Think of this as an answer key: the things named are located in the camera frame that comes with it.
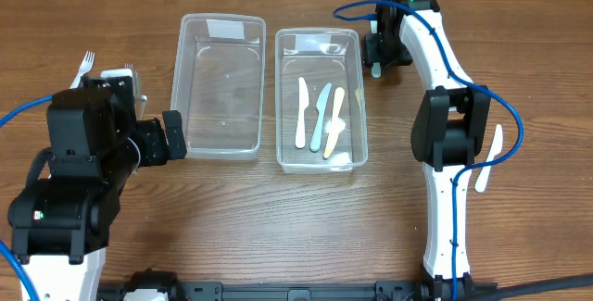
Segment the white plastic knife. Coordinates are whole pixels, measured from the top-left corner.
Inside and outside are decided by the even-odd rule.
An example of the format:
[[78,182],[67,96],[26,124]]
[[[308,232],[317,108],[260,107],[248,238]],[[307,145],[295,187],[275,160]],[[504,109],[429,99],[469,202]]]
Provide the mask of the white plastic knife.
[[[503,128],[500,124],[496,125],[492,144],[490,146],[490,150],[488,152],[486,162],[493,161],[497,155],[501,153],[503,147],[503,140],[504,140],[504,132]],[[489,175],[491,172],[491,166],[485,166],[481,168],[481,171],[476,179],[474,184],[474,190],[478,193],[483,193],[486,190]]]
[[298,78],[298,112],[296,123],[295,146],[302,149],[305,146],[305,111],[309,106],[309,90],[303,77]]

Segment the light blue plastic knife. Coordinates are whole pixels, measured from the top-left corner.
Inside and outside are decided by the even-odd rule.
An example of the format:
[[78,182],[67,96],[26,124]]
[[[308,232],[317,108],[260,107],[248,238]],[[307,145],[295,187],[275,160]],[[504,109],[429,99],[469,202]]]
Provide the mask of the light blue plastic knife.
[[322,89],[316,103],[316,110],[318,111],[318,117],[315,123],[314,131],[311,137],[309,150],[313,153],[318,152],[321,148],[322,141],[322,126],[325,115],[325,109],[329,94],[332,89],[332,84],[328,82]]

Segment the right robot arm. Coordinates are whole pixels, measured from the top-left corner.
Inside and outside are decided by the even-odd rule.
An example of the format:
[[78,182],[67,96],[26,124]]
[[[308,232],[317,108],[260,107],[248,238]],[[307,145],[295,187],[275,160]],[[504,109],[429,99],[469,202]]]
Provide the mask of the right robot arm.
[[469,166],[484,141],[490,98],[469,88],[442,27],[436,0],[381,0],[362,42],[362,60],[375,78],[390,67],[415,65],[425,90],[410,143],[422,162],[428,234],[423,255],[430,286],[461,289],[470,274],[465,253]]

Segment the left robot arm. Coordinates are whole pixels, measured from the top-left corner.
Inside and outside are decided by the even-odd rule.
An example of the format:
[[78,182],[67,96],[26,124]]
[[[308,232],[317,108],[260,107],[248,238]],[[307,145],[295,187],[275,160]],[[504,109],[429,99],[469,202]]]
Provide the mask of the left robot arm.
[[132,69],[83,76],[45,100],[50,145],[9,206],[1,251],[23,299],[94,300],[125,184],[142,167],[185,158],[182,115],[139,118],[145,97]]

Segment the thick handled metal fork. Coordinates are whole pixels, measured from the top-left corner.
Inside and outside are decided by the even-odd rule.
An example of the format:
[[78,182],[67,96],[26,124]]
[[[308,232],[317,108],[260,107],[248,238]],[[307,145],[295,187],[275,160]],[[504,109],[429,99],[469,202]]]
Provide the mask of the thick handled metal fork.
[[137,102],[137,105],[138,105],[137,119],[138,120],[142,120],[144,118],[146,103],[147,103],[147,96],[142,94]]

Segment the yellow plastic knife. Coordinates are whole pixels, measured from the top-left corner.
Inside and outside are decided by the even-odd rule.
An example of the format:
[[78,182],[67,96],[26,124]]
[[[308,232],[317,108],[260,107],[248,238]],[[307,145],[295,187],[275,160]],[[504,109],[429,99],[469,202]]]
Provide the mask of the yellow plastic knife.
[[342,87],[337,87],[334,91],[333,110],[331,117],[331,127],[326,142],[326,146],[323,152],[323,158],[328,159],[334,152],[334,148],[337,144],[339,130],[339,113],[345,98],[345,90]]

